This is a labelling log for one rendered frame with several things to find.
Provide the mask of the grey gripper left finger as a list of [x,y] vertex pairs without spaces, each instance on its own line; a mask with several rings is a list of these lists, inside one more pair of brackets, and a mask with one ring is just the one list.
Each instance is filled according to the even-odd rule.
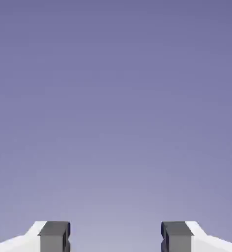
[[71,252],[68,221],[36,221],[20,236],[0,242],[0,252]]

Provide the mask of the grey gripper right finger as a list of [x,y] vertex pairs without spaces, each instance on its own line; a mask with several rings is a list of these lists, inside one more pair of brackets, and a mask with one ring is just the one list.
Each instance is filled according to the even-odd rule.
[[196,221],[163,221],[161,252],[232,252],[232,243],[208,235]]

